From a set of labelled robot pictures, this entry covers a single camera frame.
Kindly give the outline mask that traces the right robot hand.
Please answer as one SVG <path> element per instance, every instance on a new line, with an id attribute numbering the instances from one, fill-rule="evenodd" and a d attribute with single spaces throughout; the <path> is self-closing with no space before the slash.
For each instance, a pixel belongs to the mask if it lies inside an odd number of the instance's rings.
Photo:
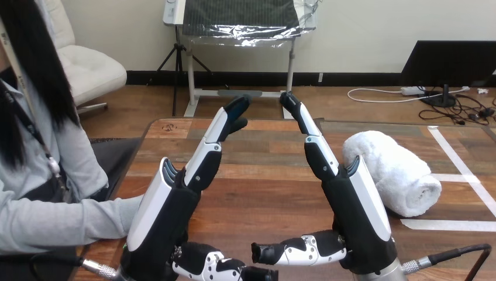
<path id="1" fill-rule="evenodd" d="M 362 156 L 339 164 L 305 105 L 283 92 L 281 105 L 306 136 L 306 160 L 321 180 L 333 211 L 332 229 L 277 244 L 252 243 L 252 261 L 265 265 L 315 266 L 339 262 L 355 280 L 406 280 L 384 204 Z"/>

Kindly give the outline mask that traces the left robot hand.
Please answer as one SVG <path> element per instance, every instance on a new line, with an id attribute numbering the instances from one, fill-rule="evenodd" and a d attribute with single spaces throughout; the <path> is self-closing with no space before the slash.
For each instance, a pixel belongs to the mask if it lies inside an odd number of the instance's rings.
<path id="1" fill-rule="evenodd" d="M 277 280 L 276 270 L 248 266 L 210 245 L 190 242 L 187 228 L 202 192 L 215 178 L 222 142 L 247 125 L 244 94 L 216 113 L 182 169 L 162 158 L 132 221 L 115 280 Z"/>

